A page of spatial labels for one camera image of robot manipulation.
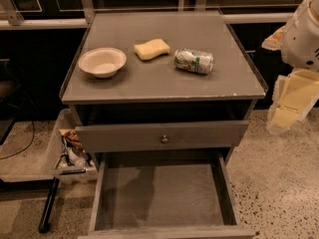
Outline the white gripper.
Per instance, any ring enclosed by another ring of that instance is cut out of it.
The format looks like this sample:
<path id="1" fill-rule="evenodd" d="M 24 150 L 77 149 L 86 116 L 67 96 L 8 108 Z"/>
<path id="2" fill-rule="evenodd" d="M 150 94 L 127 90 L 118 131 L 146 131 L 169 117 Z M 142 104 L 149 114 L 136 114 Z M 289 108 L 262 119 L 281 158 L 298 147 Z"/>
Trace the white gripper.
<path id="1" fill-rule="evenodd" d="M 267 37 L 261 47 L 281 49 L 282 61 L 294 68 L 275 82 L 267 130 L 283 134 L 304 120 L 319 101 L 319 0 L 304 0 L 285 27 Z"/>

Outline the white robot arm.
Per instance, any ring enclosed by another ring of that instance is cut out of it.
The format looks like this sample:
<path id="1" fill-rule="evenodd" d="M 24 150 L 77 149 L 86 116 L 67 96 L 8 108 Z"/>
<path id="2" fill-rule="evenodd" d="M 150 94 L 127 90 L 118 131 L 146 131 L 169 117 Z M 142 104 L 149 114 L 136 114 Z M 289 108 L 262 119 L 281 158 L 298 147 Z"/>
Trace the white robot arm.
<path id="1" fill-rule="evenodd" d="M 261 47 L 280 51 L 293 68 L 288 76 L 278 76 L 268 112 L 267 130 L 279 135 L 304 120 L 319 100 L 319 0 L 304 0 Z"/>

